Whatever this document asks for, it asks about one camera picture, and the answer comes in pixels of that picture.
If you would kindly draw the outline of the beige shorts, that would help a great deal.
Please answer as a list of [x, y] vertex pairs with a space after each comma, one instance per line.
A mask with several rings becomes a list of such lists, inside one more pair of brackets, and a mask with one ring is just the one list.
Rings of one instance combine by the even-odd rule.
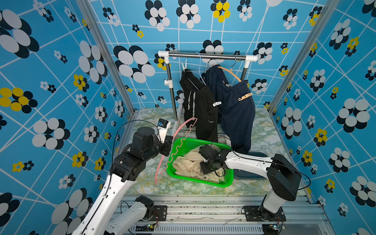
[[188, 178], [198, 179], [205, 182], [221, 183], [225, 181], [223, 168], [204, 174], [201, 171], [200, 163], [205, 162], [204, 157], [199, 154], [200, 146], [192, 149], [184, 156], [177, 156], [172, 166], [176, 170], [175, 174]]

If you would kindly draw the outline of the black shorts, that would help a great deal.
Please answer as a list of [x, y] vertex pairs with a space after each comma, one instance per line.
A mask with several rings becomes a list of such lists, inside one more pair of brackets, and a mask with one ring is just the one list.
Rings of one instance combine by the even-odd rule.
[[184, 93], [184, 119], [196, 118], [189, 121], [186, 127], [195, 127], [198, 139], [217, 140], [218, 108], [213, 105], [215, 99], [210, 88], [188, 69], [183, 71], [180, 85]]

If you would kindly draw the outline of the pink plastic hanger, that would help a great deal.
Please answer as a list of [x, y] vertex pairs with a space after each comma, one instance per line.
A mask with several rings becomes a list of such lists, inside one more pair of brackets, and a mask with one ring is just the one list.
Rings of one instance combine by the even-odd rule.
[[[192, 117], [192, 118], [189, 118], [187, 121], [185, 121], [181, 126], [179, 126], [174, 135], [173, 135], [173, 138], [172, 138], [172, 144], [174, 144], [174, 139], [176, 138], [176, 135], [179, 133], [179, 131], [184, 127], [186, 126], [187, 123], [189, 123], [190, 121], [194, 121], [193, 124], [190, 125], [190, 129], [189, 131], [186, 132], [186, 137], [185, 139], [187, 138], [187, 135], [192, 131], [192, 127], [194, 124], [196, 124], [198, 118], [196, 117]], [[166, 170], [168, 169], [168, 163], [170, 163], [170, 161], [168, 161], [166, 164], [165, 164], [165, 169], [162, 169], [161, 170], [161, 166], [162, 166], [162, 163], [164, 161], [164, 158], [165, 158], [165, 155], [162, 155], [161, 156], [161, 159], [159, 161], [159, 164], [158, 164], [158, 167], [157, 167], [157, 170], [156, 170], [156, 173], [155, 173], [155, 177], [154, 177], [154, 183], [155, 185], [158, 185], [159, 181], [162, 179], [163, 177], [163, 174], [166, 172]]]

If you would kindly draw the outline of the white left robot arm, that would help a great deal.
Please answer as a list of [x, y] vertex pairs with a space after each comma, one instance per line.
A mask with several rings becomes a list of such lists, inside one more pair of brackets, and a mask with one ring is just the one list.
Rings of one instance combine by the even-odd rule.
[[123, 235], [138, 221], [152, 216], [154, 202], [139, 196], [125, 212], [112, 220], [124, 194], [146, 168], [149, 160], [171, 151], [173, 137], [168, 127], [141, 127], [113, 161], [105, 185], [84, 220], [73, 231], [74, 235]]

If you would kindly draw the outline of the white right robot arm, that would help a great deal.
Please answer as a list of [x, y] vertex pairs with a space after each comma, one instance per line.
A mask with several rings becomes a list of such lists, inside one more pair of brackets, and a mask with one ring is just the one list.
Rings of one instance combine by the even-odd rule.
[[205, 159], [200, 163], [203, 174], [220, 168], [237, 169], [268, 179], [272, 189], [257, 209], [257, 215], [264, 221], [271, 221], [275, 217], [284, 221], [282, 205], [296, 200], [302, 174], [283, 155], [258, 157], [237, 153], [231, 149], [217, 151], [210, 145], [200, 147], [199, 154]]

